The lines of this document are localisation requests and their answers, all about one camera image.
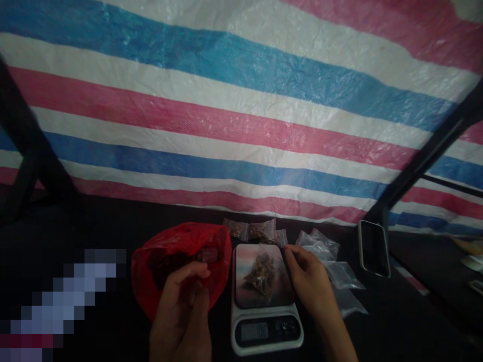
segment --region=hand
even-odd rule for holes
[[[182,294],[189,277],[207,278],[206,263],[192,262],[166,279],[149,336],[150,362],[211,361],[208,290],[196,282]]]
[[[317,257],[297,245],[285,245],[285,257],[295,291],[315,319],[340,316],[326,268]],[[298,254],[298,263],[293,253]]]

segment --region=clear plastic bag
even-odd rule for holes
[[[346,261],[325,261],[323,264],[335,289],[366,289]]]
[[[228,228],[231,237],[238,238],[241,241],[248,241],[250,224],[223,219],[223,225]]]
[[[303,247],[305,250],[315,254],[321,262],[334,261],[331,251],[321,242],[315,240],[309,234],[301,231],[295,245]]]
[[[288,240],[287,240],[287,230],[285,229],[282,229],[282,230],[277,230],[275,232],[276,236],[275,236],[275,242],[277,243],[277,245],[281,248],[283,248],[284,245],[287,245],[288,244]]]
[[[337,305],[341,311],[342,318],[346,318],[354,312],[369,314],[361,302],[354,297],[354,294],[352,294],[349,289],[334,289],[334,296],[336,297]]]
[[[277,269],[279,260],[265,251],[263,245],[260,245],[259,254],[255,259],[250,274],[244,277],[244,280],[250,283],[255,289],[263,294],[270,303],[272,300],[272,292],[275,279],[277,278]]]
[[[266,238],[275,240],[275,219],[264,223],[250,224],[250,232],[248,239]]]
[[[302,246],[302,247],[313,246],[316,242],[317,240],[315,240],[305,231],[301,230],[300,234],[298,235],[297,241],[295,242],[295,245]]]
[[[328,237],[326,237],[315,228],[310,233],[310,236],[314,240],[320,241],[322,244],[324,244],[326,248],[331,252],[333,259],[337,260],[337,254],[339,253],[340,244],[336,243],[333,240],[330,240]]]
[[[262,237],[260,238],[259,244],[277,245],[278,247],[283,248],[284,245],[288,244],[287,231],[285,229],[276,230],[274,239]]]

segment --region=striped tarp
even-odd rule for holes
[[[479,4],[16,0],[0,52],[84,193],[354,225],[477,84]],[[429,173],[483,189],[482,142],[478,124]],[[1,182],[20,162],[0,133]],[[482,219],[424,181],[390,215]]]

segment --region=white digital scale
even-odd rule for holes
[[[257,255],[263,252],[268,253],[277,265],[270,301],[244,280],[251,272]],[[232,271],[231,346],[234,352],[247,356],[300,347],[303,328],[279,247],[238,245],[233,251]]]

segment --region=finger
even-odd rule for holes
[[[295,257],[293,256],[292,250],[290,248],[285,248],[285,258],[287,259],[288,268],[290,269],[290,273],[292,274],[292,279],[294,276],[302,273],[302,269],[298,265]]]
[[[210,296],[208,289],[202,287],[195,297],[193,309],[191,311],[190,321],[186,328],[183,341],[187,343],[196,343],[206,334],[209,335],[208,328],[208,308],[210,306]]]
[[[178,302],[180,296],[181,283],[186,278],[194,275],[197,275],[200,278],[207,278],[210,275],[210,271],[207,268],[207,263],[194,261],[170,274],[166,279],[163,295],[161,296],[159,304],[163,302],[165,308],[174,306]]]
[[[192,307],[193,304],[195,303],[195,297],[199,293],[200,289],[203,287],[203,285],[200,283],[200,281],[196,281],[189,289],[188,294],[186,296],[186,303]]]
[[[302,258],[302,260],[307,262],[308,264],[318,260],[317,257],[313,253],[305,250],[301,246],[286,244],[286,245],[284,245],[284,248],[292,250],[293,252],[297,253],[299,258]]]

